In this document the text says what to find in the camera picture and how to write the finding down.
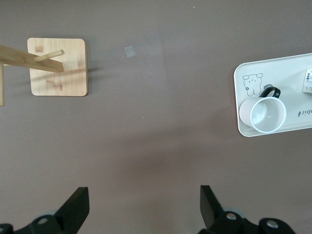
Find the white tray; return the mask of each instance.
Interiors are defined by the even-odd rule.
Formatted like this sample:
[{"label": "white tray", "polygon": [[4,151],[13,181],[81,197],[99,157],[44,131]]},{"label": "white tray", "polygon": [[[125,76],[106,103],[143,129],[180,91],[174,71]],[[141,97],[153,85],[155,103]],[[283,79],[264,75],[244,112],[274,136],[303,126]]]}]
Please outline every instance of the white tray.
[{"label": "white tray", "polygon": [[244,100],[259,96],[269,85],[281,90],[280,99],[287,109],[285,123],[274,133],[311,128],[312,94],[302,92],[308,67],[312,67],[312,53],[239,65],[234,72],[234,86],[240,133],[246,137],[265,135],[244,124],[238,110]]}]

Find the bamboo stand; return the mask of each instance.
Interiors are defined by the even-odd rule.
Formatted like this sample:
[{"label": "bamboo stand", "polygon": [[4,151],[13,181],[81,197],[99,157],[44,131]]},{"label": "bamboo stand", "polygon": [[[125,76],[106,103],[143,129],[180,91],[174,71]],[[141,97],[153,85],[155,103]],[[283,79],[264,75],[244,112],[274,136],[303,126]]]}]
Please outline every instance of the bamboo stand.
[{"label": "bamboo stand", "polygon": [[10,65],[30,69],[31,90],[36,96],[88,94],[83,40],[30,38],[27,44],[28,52],[0,45],[0,106],[4,105],[4,66]]}]

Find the small box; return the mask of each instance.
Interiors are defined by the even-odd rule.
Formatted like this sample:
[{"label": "small box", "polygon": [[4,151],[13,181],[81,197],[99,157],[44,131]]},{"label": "small box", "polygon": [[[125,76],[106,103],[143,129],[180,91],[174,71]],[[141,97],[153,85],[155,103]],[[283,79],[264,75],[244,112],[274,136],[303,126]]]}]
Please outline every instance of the small box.
[{"label": "small box", "polygon": [[302,92],[312,94],[312,67],[307,68]]}]

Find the wooden post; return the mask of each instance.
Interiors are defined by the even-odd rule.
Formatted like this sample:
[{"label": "wooden post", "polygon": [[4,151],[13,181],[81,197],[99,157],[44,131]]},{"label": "wooden post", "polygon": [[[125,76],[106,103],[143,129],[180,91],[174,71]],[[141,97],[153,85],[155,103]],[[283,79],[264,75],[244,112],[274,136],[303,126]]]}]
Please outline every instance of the wooden post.
[{"label": "wooden post", "polygon": [[41,55],[39,57],[34,58],[36,62],[44,61],[47,59],[55,58],[57,56],[63,55],[65,52],[63,50],[55,51],[46,55]]},{"label": "wooden post", "polygon": [[2,60],[0,60],[0,106],[4,106],[4,68]]},{"label": "wooden post", "polygon": [[20,67],[28,67],[47,72],[64,71],[63,64],[61,62],[52,59],[36,62],[34,58],[37,57],[39,56],[0,45],[0,60],[3,60],[6,64]]}]

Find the black mug handle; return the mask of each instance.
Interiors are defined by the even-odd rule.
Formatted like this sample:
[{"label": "black mug handle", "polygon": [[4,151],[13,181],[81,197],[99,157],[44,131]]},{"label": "black mug handle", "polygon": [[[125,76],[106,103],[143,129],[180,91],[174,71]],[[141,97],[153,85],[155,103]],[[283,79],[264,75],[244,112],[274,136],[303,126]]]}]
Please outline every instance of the black mug handle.
[{"label": "black mug handle", "polygon": [[263,93],[260,95],[261,98],[265,98],[267,95],[269,95],[270,92],[274,91],[273,97],[279,98],[281,95],[281,91],[276,87],[269,87],[263,91]]}]

